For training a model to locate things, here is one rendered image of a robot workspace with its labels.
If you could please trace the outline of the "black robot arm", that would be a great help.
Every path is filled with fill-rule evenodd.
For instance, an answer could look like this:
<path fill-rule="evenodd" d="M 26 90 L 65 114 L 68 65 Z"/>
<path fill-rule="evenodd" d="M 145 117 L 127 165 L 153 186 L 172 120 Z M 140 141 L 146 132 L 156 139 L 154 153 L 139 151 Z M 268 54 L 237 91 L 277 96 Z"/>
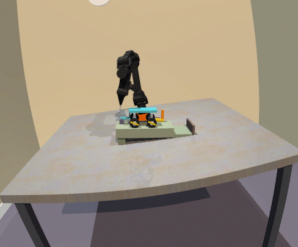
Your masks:
<path fill-rule="evenodd" d="M 131 73 L 133 74 L 133 84 L 131 84 L 130 81 L 127 90 L 130 89 L 134 92 L 133 102 L 134 106 L 137 106 L 137 108 L 146 107 L 146 104 L 148 104 L 148 99 L 140 86 L 139 72 L 137 69 L 139 66 L 139 60 L 140 57 L 138 53 L 134 52 L 133 50 L 126 51 L 125 54 L 121 57 L 118 57 L 117 60 L 117 77 L 121 79 L 130 79 Z"/>

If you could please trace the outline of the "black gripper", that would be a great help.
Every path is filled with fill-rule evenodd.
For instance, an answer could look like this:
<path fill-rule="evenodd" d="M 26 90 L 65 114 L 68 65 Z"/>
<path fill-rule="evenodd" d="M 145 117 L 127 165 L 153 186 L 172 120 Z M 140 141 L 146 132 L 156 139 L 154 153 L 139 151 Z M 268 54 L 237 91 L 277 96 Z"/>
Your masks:
<path fill-rule="evenodd" d="M 128 88 L 130 80 L 131 79 L 129 79 L 129 78 L 120 79 L 120 83 L 119 83 L 118 90 L 117 90 L 120 105 L 122 104 L 124 97 L 126 95 L 128 95 L 127 88 Z"/>

